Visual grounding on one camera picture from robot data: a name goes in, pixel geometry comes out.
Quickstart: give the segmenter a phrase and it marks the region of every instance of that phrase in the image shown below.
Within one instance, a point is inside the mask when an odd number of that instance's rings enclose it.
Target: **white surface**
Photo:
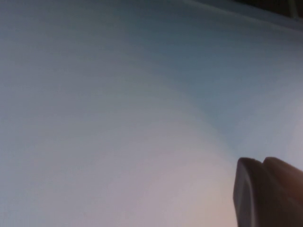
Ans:
[[[234,227],[238,157],[302,165],[301,37],[168,3],[3,6],[0,226]]]

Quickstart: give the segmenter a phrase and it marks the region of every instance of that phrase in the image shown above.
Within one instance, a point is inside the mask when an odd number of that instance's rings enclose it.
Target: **black plastic object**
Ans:
[[[233,201],[238,227],[303,227],[303,172],[275,157],[240,158]]]

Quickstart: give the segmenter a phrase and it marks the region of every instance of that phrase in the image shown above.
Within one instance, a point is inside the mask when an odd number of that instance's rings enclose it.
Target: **dark object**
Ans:
[[[286,17],[291,17],[289,8],[289,0],[234,0],[236,2],[244,3],[257,7],[259,9],[271,11]]]
[[[240,158],[233,201],[238,227],[303,227],[303,172],[275,157]]]
[[[303,0],[295,0],[298,16],[303,18]]]

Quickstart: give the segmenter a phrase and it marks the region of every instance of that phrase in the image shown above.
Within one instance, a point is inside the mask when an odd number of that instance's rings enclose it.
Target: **white wall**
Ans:
[[[3,4],[0,225],[236,226],[240,156],[302,166],[302,36],[181,3]]]

